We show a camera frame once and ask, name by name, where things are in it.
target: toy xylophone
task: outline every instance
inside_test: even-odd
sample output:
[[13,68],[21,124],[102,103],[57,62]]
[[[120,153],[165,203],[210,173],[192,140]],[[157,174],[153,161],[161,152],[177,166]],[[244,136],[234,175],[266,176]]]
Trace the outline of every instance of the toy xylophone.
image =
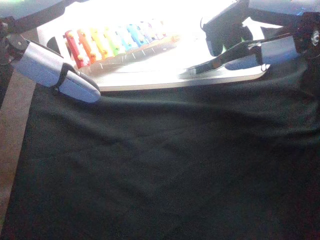
[[165,37],[168,34],[164,24],[155,19],[118,27],[81,28],[65,33],[67,47],[78,69],[100,60],[112,64],[137,61],[146,53],[156,54],[154,47],[157,45],[165,43],[167,46],[168,42],[174,42],[173,37],[163,41]]

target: xylophone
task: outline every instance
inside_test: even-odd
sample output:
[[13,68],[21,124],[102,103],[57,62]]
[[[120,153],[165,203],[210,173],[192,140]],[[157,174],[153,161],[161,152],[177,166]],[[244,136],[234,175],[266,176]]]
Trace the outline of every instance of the xylophone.
[[100,60],[107,64],[140,61],[147,54],[172,48],[174,42],[163,22],[155,19],[118,27],[81,28],[76,33],[70,30],[65,38],[78,69]]

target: black cloth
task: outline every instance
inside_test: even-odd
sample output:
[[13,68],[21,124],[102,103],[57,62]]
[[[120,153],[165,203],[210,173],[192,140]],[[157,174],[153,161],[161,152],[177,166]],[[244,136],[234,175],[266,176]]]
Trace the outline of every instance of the black cloth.
[[248,82],[37,86],[1,240],[317,239],[320,116],[303,59]]

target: black strap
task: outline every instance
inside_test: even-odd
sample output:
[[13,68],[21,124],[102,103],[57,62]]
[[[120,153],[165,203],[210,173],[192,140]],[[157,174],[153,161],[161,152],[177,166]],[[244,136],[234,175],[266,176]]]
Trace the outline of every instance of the black strap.
[[62,68],[61,68],[59,80],[58,80],[58,82],[57,82],[55,85],[52,86],[52,88],[53,88],[54,90],[58,90],[58,91],[59,91],[60,86],[61,86],[61,85],[64,83],[64,81],[66,80],[68,71],[71,71],[71,72],[77,74],[77,73],[76,73],[76,70],[74,69],[73,66],[71,66],[69,63],[64,62],[64,63],[62,64]]

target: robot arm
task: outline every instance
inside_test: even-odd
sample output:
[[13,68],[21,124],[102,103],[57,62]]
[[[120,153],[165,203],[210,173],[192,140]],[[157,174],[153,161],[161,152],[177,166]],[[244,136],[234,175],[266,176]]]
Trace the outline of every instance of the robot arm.
[[[198,74],[223,65],[238,70],[280,64],[301,55],[316,58],[320,55],[319,12],[320,0],[239,0],[203,25],[208,49],[217,57],[191,69]],[[242,26],[248,17],[283,26],[284,34],[253,40]]]

